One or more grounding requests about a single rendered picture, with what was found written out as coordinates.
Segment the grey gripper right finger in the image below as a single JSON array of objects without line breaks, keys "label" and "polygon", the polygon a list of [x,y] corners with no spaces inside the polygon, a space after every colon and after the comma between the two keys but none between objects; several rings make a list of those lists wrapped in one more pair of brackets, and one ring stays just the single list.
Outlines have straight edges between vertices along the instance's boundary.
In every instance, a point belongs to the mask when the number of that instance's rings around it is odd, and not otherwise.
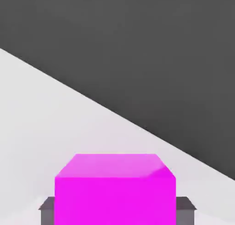
[{"label": "grey gripper right finger", "polygon": [[195,225],[196,210],[187,197],[176,197],[176,225]]}]

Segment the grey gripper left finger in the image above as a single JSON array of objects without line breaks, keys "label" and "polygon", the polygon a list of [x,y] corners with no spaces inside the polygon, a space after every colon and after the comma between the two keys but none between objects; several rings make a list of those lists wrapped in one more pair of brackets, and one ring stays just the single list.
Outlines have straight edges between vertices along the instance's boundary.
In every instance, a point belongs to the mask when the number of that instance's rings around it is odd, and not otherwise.
[{"label": "grey gripper left finger", "polygon": [[40,225],[54,225],[54,200],[55,197],[48,197],[39,207]]}]

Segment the small magenta cube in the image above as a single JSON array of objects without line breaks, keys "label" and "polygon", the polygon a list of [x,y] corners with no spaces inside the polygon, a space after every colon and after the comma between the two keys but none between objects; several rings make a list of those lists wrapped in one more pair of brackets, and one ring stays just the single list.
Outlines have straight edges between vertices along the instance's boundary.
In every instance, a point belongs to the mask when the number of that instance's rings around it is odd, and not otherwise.
[{"label": "small magenta cube", "polygon": [[55,177],[55,225],[176,225],[176,178],[155,154],[77,154]]}]

